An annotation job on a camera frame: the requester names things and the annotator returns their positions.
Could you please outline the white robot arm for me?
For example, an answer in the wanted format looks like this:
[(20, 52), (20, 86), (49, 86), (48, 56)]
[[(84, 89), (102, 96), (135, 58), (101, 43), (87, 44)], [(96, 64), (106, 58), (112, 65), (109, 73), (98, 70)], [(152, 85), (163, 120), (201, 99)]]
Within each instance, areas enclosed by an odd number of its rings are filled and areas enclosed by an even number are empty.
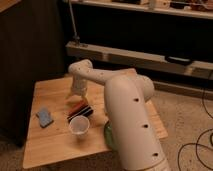
[(104, 86), (105, 109), (125, 171), (171, 171), (146, 108), (154, 93), (150, 78), (136, 71), (94, 69), (88, 59), (70, 64), (68, 72), (73, 95), (84, 96), (88, 80)]

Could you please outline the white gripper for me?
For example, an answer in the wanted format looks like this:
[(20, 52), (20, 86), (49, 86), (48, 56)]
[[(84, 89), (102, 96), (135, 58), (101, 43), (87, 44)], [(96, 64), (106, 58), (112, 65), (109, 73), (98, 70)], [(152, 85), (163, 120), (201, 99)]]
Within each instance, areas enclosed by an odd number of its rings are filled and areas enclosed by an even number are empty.
[(65, 99), (71, 98), (73, 95), (81, 96), (82, 100), (89, 104), (87, 97), (85, 96), (87, 92), (87, 80), (80, 77), (80, 76), (74, 76), (73, 82), (71, 86), (71, 92), (68, 93), (65, 97)]

